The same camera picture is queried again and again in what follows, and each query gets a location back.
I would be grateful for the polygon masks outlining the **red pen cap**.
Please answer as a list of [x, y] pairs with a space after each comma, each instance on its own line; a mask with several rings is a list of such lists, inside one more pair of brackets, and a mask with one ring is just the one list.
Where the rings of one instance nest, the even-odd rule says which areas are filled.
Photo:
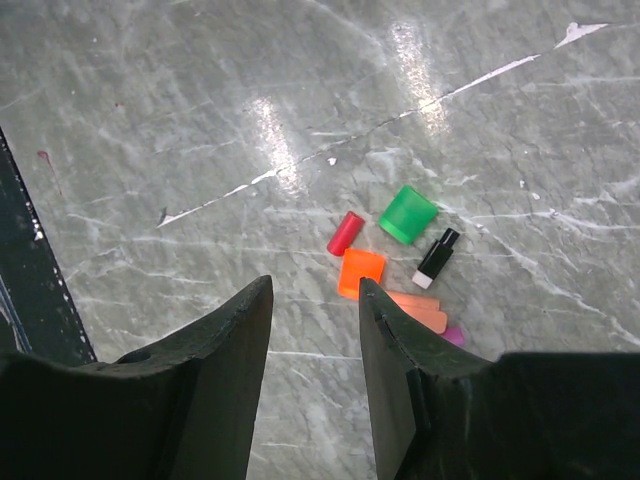
[[334, 256], [341, 257], [351, 246], [365, 221], [353, 211], [348, 211], [327, 244], [327, 251]]

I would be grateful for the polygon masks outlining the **black marker cap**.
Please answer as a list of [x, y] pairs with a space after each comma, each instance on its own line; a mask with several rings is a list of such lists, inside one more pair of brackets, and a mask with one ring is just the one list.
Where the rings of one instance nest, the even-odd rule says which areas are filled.
[[447, 228], [443, 235], [436, 239], [413, 274], [412, 281], [422, 289], [428, 289], [438, 277], [451, 255], [453, 246], [460, 233]]

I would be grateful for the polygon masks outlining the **orange highlighter cap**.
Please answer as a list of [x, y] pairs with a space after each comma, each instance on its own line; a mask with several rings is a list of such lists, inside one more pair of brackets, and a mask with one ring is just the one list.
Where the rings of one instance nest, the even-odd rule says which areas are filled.
[[347, 248], [344, 252], [337, 292], [346, 298], [359, 298], [360, 280], [372, 279], [379, 283], [382, 279], [386, 259], [384, 256], [355, 248]]

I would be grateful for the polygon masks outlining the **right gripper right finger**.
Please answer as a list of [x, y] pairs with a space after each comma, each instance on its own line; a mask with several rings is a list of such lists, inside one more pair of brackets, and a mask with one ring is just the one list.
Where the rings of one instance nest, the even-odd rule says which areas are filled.
[[516, 352], [490, 362], [373, 280], [360, 343], [381, 479], [635, 479], [639, 357]]

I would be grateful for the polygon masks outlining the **pink pen cap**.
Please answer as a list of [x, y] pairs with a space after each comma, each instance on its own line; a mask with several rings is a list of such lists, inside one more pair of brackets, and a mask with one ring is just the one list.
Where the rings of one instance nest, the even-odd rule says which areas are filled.
[[460, 327], [447, 327], [441, 337], [458, 347], [465, 345], [464, 332]]

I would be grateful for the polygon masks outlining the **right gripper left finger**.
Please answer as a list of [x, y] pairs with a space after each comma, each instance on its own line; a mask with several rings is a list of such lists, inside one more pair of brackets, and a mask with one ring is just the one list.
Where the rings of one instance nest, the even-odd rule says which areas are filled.
[[113, 363], [1, 356], [5, 479], [242, 479], [270, 340], [273, 284]]

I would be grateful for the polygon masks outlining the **green highlighter cap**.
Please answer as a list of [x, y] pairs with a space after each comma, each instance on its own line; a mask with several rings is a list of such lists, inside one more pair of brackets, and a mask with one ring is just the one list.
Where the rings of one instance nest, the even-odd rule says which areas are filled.
[[438, 207], [409, 185], [393, 198], [378, 220], [395, 240], [410, 245], [438, 214]]

